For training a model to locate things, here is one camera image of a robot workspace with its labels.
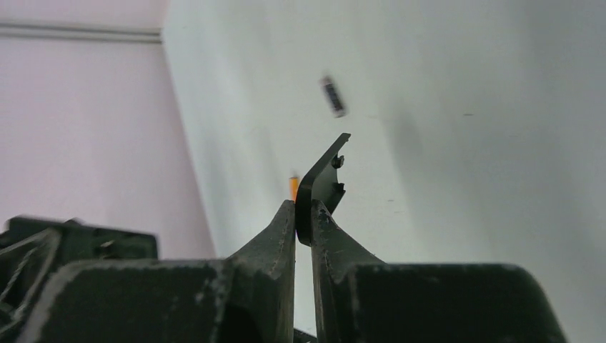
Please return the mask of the black battery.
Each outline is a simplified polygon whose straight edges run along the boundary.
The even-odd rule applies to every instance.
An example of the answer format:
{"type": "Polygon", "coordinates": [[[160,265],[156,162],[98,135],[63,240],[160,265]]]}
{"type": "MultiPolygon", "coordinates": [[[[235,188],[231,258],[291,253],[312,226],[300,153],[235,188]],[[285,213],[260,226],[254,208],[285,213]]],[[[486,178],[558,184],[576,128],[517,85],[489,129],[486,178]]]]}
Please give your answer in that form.
{"type": "Polygon", "coordinates": [[[337,117],[343,117],[347,114],[347,108],[339,94],[337,86],[331,76],[325,75],[321,80],[322,89],[330,104],[333,114],[337,117]]]}

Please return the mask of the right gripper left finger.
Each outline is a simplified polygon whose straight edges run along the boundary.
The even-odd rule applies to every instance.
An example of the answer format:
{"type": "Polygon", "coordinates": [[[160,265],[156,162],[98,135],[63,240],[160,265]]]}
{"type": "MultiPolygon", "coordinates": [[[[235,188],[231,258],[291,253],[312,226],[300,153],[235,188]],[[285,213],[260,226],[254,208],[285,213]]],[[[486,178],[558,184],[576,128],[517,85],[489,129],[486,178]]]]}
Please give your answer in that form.
{"type": "Polygon", "coordinates": [[[294,203],[226,259],[89,260],[46,283],[18,342],[291,342],[294,203]]]}

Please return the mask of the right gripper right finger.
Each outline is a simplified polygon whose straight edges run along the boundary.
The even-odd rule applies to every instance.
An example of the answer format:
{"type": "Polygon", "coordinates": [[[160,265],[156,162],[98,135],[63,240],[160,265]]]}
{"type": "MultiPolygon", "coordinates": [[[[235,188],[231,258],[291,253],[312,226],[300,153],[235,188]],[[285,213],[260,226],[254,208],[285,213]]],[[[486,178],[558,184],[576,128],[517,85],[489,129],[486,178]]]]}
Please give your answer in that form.
{"type": "Polygon", "coordinates": [[[515,264],[389,264],[312,204],[319,342],[565,342],[535,278],[515,264]]]}

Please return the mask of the black battery cover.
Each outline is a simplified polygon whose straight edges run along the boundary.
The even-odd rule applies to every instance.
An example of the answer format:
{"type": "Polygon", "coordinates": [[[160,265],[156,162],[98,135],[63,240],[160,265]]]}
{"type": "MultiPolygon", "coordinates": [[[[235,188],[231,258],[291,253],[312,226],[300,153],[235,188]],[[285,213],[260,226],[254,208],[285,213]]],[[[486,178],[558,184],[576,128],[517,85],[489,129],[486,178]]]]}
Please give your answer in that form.
{"type": "Polygon", "coordinates": [[[344,165],[344,156],[339,154],[339,150],[350,137],[349,133],[340,134],[299,182],[295,199],[295,229],[303,245],[309,247],[312,243],[312,202],[322,202],[332,214],[345,194],[337,172],[344,165]]]}

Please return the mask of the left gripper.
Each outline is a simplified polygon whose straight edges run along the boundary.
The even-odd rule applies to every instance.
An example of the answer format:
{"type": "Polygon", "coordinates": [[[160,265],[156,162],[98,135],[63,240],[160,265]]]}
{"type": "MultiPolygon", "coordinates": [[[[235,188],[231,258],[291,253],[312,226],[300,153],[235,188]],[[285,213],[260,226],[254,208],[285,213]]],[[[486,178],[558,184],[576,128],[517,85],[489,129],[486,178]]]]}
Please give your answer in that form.
{"type": "Polygon", "coordinates": [[[90,226],[76,219],[9,219],[1,233],[1,341],[15,340],[47,279],[62,266],[157,257],[153,234],[90,226]]]}

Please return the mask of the orange battery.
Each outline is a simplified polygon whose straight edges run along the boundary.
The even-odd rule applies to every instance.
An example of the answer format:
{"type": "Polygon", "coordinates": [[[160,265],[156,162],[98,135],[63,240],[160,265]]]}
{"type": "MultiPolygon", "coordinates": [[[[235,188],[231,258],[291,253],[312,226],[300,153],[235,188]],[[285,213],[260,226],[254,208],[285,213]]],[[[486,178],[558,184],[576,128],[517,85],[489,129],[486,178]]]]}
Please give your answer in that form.
{"type": "Polygon", "coordinates": [[[297,192],[299,188],[299,176],[297,174],[293,174],[289,178],[289,192],[290,197],[293,202],[297,199],[297,192]]]}

